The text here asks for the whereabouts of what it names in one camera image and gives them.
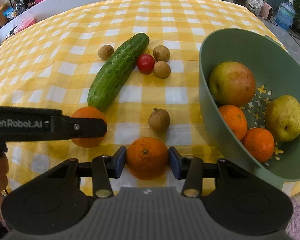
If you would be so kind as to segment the orange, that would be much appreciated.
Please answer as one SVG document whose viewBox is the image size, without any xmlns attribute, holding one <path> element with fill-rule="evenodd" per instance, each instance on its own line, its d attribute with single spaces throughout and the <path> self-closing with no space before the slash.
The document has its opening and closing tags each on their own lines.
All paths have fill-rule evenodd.
<svg viewBox="0 0 300 240">
<path fill-rule="evenodd" d="M 166 171 L 169 153 L 166 145 L 157 138 L 143 137 L 127 149 L 126 164 L 132 175 L 141 180 L 151 180 Z"/>
<path fill-rule="evenodd" d="M 243 138 L 243 146 L 260 163 L 268 161 L 275 149 L 273 135 L 264 128 L 252 128 Z"/>
<path fill-rule="evenodd" d="M 107 123 L 106 117 L 104 114 L 99 110 L 96 109 L 95 107 L 92 106 L 87 106 L 87 107 L 82 107 L 76 110 L 72 116 L 72 118 L 98 118 L 102 119 L 105 123 Z M 100 138 L 77 138 L 77 139 L 71 139 L 74 144 L 76 144 L 79 147 L 83 148 L 91 148 L 91 147 L 96 147 L 99 145 L 104 137 Z"/>
<path fill-rule="evenodd" d="M 223 105 L 218 110 L 237 139 L 242 141 L 248 130 L 244 113 L 235 105 Z"/>
</svg>

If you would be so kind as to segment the brown longan near front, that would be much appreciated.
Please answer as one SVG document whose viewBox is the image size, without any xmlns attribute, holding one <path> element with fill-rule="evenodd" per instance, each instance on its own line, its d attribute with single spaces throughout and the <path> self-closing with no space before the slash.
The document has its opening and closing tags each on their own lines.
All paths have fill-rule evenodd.
<svg viewBox="0 0 300 240">
<path fill-rule="evenodd" d="M 148 124 L 156 132 L 164 132 L 170 125 L 170 115 L 162 108 L 154 108 L 148 118 Z"/>
</svg>

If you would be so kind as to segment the green cucumber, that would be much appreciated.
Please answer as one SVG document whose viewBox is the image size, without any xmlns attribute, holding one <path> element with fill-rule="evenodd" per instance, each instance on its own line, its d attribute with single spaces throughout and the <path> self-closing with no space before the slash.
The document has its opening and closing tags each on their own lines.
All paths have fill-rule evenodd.
<svg viewBox="0 0 300 240">
<path fill-rule="evenodd" d="M 135 69 L 137 60 L 149 45 L 149 36 L 138 33 L 125 41 L 107 59 L 90 86 L 87 103 L 100 111 L 106 110 Z"/>
</svg>

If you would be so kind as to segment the brown longan far left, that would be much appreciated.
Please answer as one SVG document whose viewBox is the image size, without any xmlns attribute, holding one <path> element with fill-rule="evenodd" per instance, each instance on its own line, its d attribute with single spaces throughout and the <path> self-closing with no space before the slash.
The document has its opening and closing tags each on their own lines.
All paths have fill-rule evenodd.
<svg viewBox="0 0 300 240">
<path fill-rule="evenodd" d="M 104 61 L 107 61 L 107 59 L 110 58 L 110 56 L 113 54 L 114 48 L 111 45 L 104 45 L 101 46 L 98 50 L 98 57 Z"/>
</svg>

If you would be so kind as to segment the yellow white checkered tablecloth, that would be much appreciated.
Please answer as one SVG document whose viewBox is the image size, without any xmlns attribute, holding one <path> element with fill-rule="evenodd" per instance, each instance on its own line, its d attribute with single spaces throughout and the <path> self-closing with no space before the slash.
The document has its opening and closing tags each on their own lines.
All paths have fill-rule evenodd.
<svg viewBox="0 0 300 240">
<path fill-rule="evenodd" d="M 102 111 L 107 133 L 96 147 L 79 147 L 71 140 L 7 142 L 5 190 L 66 159 L 91 161 L 143 137 L 214 163 L 223 155 L 208 141 L 200 109 L 199 50 L 220 29 L 248 30 L 280 44 L 248 9 L 218 0 L 108 0 L 57 14 L 8 38 L 0 46 L 0 106 L 57 109 L 71 116 L 89 106 L 90 86 L 104 65 L 99 48 L 117 49 L 138 33 L 149 36 L 148 52 L 159 45 L 169 49 L 171 73 L 160 79 L 133 70 Z M 148 124 L 154 108 L 170 115 L 164 132 Z"/>
</svg>

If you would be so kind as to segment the large red-green apple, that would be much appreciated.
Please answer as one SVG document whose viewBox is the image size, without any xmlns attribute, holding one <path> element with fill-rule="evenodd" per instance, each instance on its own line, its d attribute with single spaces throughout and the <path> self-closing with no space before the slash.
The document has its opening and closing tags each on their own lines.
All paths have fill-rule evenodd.
<svg viewBox="0 0 300 240">
<path fill-rule="evenodd" d="M 209 76 L 209 90 L 222 105 L 241 107 L 249 103 L 256 90 L 253 72 L 244 64 L 226 61 L 216 65 Z"/>
</svg>

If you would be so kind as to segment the red cherry tomato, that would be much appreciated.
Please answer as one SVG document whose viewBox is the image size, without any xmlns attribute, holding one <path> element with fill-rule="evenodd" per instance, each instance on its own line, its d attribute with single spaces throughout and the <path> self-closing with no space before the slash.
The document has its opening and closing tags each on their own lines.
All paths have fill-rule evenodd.
<svg viewBox="0 0 300 240">
<path fill-rule="evenodd" d="M 137 61 L 137 68 L 141 74 L 150 74 L 153 71 L 155 60 L 149 54 L 142 54 Z"/>
</svg>

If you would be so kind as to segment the brown longan beside tomato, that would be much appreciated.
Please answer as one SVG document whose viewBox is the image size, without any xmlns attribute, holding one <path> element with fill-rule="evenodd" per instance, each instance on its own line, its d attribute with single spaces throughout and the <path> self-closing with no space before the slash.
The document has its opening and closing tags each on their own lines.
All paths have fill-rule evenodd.
<svg viewBox="0 0 300 240">
<path fill-rule="evenodd" d="M 169 77 L 171 68 L 165 61 L 158 61 L 154 65 L 153 73 L 156 77 L 165 79 Z"/>
</svg>

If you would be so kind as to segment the yellow-green pear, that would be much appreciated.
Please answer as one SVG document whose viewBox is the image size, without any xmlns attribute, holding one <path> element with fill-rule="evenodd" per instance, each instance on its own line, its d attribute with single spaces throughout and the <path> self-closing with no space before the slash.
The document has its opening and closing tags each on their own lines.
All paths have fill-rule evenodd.
<svg viewBox="0 0 300 240">
<path fill-rule="evenodd" d="M 273 100 L 266 109 L 266 127 L 274 139 L 288 142 L 300 135 L 300 103 L 291 95 Z"/>
</svg>

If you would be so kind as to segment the brown longan upper right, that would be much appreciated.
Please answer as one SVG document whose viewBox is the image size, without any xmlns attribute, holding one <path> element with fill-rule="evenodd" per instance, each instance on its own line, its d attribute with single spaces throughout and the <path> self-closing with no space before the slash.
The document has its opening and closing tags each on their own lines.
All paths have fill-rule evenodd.
<svg viewBox="0 0 300 240">
<path fill-rule="evenodd" d="M 166 46 L 159 45 L 153 49 L 153 57 L 158 61 L 167 62 L 170 59 L 170 51 Z"/>
</svg>

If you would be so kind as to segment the green colander bowl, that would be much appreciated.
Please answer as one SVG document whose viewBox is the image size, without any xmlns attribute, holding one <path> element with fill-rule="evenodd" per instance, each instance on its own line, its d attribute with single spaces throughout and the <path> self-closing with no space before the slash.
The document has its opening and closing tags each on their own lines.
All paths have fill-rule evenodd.
<svg viewBox="0 0 300 240">
<path fill-rule="evenodd" d="M 256 90 L 244 105 L 249 128 L 265 126 L 270 102 L 291 95 L 300 103 L 300 66 L 271 37 L 243 29 L 220 29 L 209 34 L 199 50 L 199 103 L 208 141 L 236 165 L 293 196 L 300 192 L 300 135 L 290 142 L 276 142 L 273 156 L 257 161 L 224 122 L 208 83 L 217 64 L 244 64 L 256 80 Z"/>
</svg>

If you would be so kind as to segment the white plastic bag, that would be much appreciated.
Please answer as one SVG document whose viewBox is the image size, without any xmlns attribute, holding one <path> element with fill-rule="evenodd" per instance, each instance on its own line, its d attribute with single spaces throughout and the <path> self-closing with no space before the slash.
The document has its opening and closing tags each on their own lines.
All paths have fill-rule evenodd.
<svg viewBox="0 0 300 240">
<path fill-rule="evenodd" d="M 253 14 L 259 15 L 264 5 L 263 0 L 246 0 L 245 7 Z"/>
</svg>

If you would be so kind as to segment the blue water jug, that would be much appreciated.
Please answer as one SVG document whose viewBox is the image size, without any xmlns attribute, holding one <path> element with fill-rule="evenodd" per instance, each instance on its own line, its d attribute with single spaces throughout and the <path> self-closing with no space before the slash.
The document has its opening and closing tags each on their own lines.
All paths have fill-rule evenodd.
<svg viewBox="0 0 300 240">
<path fill-rule="evenodd" d="M 281 3 L 274 18 L 274 21 L 285 30 L 289 30 L 296 15 L 293 2 L 294 0 L 288 0 L 288 2 Z"/>
</svg>

